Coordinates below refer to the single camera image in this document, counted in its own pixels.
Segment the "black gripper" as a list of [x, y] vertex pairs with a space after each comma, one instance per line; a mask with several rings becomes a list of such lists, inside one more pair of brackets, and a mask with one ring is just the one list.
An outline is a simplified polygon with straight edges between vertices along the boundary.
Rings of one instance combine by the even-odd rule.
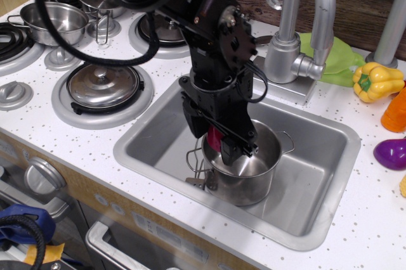
[[197, 87], [189, 76], [178, 81], [183, 95], [183, 113], [191, 133], [201, 138], [210, 125], [226, 136], [220, 141], [221, 158], [232, 166], [242, 155], [251, 157], [258, 152], [258, 137], [248, 114], [252, 97], [253, 76], [239, 75], [220, 89]]

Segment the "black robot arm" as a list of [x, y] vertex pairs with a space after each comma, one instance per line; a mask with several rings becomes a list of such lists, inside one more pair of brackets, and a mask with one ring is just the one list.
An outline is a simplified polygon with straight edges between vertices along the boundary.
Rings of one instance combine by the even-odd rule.
[[190, 50], [188, 76], [180, 79], [183, 111], [192, 134], [221, 133], [220, 153], [231, 165], [258, 150], [247, 112], [252, 101], [256, 53], [251, 26], [237, 0], [114, 0], [137, 12], [158, 12], [174, 21]]

